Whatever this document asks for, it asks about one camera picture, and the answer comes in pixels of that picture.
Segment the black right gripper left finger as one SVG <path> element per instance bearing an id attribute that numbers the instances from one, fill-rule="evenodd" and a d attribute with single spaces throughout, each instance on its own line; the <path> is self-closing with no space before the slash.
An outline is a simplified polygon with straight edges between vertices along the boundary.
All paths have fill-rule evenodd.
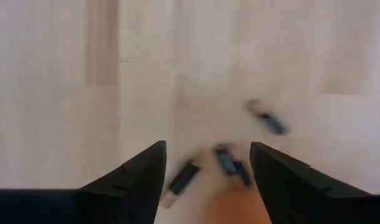
<path id="1" fill-rule="evenodd" d="M 80 224 L 153 224 L 166 172 L 166 141 L 81 188 Z"/>

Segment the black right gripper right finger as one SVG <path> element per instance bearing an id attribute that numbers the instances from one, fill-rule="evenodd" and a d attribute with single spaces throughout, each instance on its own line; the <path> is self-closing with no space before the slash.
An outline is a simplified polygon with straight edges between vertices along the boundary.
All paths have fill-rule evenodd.
<path id="1" fill-rule="evenodd" d="M 251 144 L 250 163 L 273 224 L 353 223 L 334 199 L 369 195 L 261 142 Z"/>

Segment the orange plastic bin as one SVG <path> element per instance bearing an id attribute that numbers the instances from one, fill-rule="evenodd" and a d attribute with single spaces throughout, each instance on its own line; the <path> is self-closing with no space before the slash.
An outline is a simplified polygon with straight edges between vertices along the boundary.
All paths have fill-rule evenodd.
<path id="1" fill-rule="evenodd" d="M 205 224 L 272 224 L 257 189 L 229 189 L 215 196 Z"/>

